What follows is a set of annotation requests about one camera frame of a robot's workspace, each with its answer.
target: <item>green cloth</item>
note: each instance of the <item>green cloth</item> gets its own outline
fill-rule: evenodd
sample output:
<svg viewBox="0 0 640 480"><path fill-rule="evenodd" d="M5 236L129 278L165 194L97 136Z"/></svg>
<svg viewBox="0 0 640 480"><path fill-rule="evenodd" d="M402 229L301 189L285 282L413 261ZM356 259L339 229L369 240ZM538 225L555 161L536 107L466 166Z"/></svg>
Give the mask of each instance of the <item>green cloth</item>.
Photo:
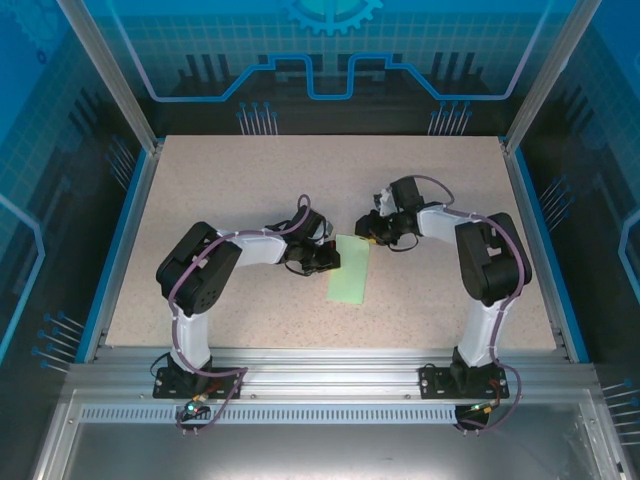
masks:
<svg viewBox="0 0 640 480"><path fill-rule="evenodd" d="M336 236L340 268L331 271L327 298L334 302L361 305L369 268L369 242L347 235Z"/></svg>

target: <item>robotic arm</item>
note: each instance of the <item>robotic arm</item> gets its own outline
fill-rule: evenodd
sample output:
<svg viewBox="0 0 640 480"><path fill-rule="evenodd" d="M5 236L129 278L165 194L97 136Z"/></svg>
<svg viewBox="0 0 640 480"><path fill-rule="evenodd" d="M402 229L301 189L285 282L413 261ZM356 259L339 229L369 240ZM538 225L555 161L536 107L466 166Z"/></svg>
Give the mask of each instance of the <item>robotic arm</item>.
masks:
<svg viewBox="0 0 640 480"><path fill-rule="evenodd" d="M289 231L303 219L307 208L298 208L291 220L268 225L255 234L241 235L222 242L180 286L175 296L178 307L178 344L182 356L190 366L207 372L216 370L212 367L207 341L207 311L220 298L235 268L261 263L287 266L288 262L295 261L300 264L301 270L292 271L309 276L340 267L340 255L335 249L335 242L327 241L333 227L322 215L310 210L303 223L295 230ZM178 279L194 259L203 253L211 242L227 233L229 232L216 230L205 222L193 225L156 272L156 280L162 287L163 297L168 299ZM207 388L210 379L192 373L191 368L181 360L175 345L168 361L168 371L159 372L164 375L164 384L167 383L167 375L170 375L170 385L184 388L170 388L164 385L165 388L154 390L154 396L158 393L158 398L166 398L171 396L167 392L180 390L173 398L191 397Z"/></svg>
<svg viewBox="0 0 640 480"><path fill-rule="evenodd" d="M429 369L423 381L423 397L485 398L489 380L506 386L504 371L493 364L491 339L502 302L518 285L518 265L504 238L480 220L450 213L447 206L425 203L413 177L393 182L374 196L376 208L356 223L355 233L391 247L406 234L437 238L457 246L460 273L465 290L472 298L465 333L454 349L448 372ZM525 284L531 281L531 265L526 257L511 217L497 213L489 217L514 241L525 266ZM513 303L505 309L503 320ZM498 325L495 343L504 321Z"/></svg>

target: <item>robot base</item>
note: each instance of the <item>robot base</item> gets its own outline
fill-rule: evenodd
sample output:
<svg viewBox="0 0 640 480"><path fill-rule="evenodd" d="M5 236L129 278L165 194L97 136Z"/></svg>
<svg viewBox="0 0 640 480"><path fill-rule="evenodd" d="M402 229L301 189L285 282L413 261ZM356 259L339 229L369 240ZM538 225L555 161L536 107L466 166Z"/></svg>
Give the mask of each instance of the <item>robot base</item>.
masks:
<svg viewBox="0 0 640 480"><path fill-rule="evenodd" d="M168 366L158 369L156 382L153 386L153 398L189 399L201 393L208 392L210 400L224 400L238 379L237 375L223 378L208 378L186 372L173 361L170 355L168 356L167 363ZM235 367L213 368L212 363L213 359L209 358L209 361L201 370L211 373L224 373L229 370L235 370ZM239 387L231 398L240 398L241 389L242 387Z"/></svg>
<svg viewBox="0 0 640 480"><path fill-rule="evenodd" d="M456 348L453 363L449 367L427 364L418 369L420 396L423 400L463 400L496 398L491 385L495 380L500 386L500 398L509 398L509 385L502 368L493 363L482 367L468 367Z"/></svg>

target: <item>speckled tabletop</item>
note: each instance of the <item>speckled tabletop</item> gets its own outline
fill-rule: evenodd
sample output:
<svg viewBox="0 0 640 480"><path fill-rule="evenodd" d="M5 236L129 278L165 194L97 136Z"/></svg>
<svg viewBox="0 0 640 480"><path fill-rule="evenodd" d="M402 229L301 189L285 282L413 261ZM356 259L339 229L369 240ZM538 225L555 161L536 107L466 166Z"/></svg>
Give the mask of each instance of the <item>speckled tabletop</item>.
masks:
<svg viewBox="0 0 640 480"><path fill-rule="evenodd" d="M495 137L171 136L153 180L107 344L169 346L171 317L155 272L185 232L260 228L290 219L301 193L336 233L352 234L372 195L422 173L456 194L456 207L506 211L524 232ZM419 184L425 200L444 200ZM330 302L329 275L283 266L236 269L210 310L212 347L448 348L469 311L456 249L422 239L408 253L372 247L363 305ZM552 350L538 280L511 310L501 346Z"/></svg>

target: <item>beige work surface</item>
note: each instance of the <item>beige work surface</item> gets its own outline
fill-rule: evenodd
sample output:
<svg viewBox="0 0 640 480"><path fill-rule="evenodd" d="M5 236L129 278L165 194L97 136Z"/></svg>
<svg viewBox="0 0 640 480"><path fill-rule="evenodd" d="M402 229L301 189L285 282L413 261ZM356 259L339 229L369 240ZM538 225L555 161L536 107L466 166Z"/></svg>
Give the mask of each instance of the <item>beige work surface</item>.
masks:
<svg viewBox="0 0 640 480"><path fill-rule="evenodd" d="M107 343L169 346L171 316L158 265L200 220L260 228L290 219L301 193L352 234L372 196L399 177L426 174L456 195L455 207L506 211L524 233L495 137L176 136L162 151ZM426 201L446 197L419 180ZM281 265L236 269L209 311L209 344L224 347L445 348L464 330L469 297L455 247L421 239L408 253L371 248L363 305L328 301L329 274ZM555 348L538 280L511 310L501 346Z"/></svg>

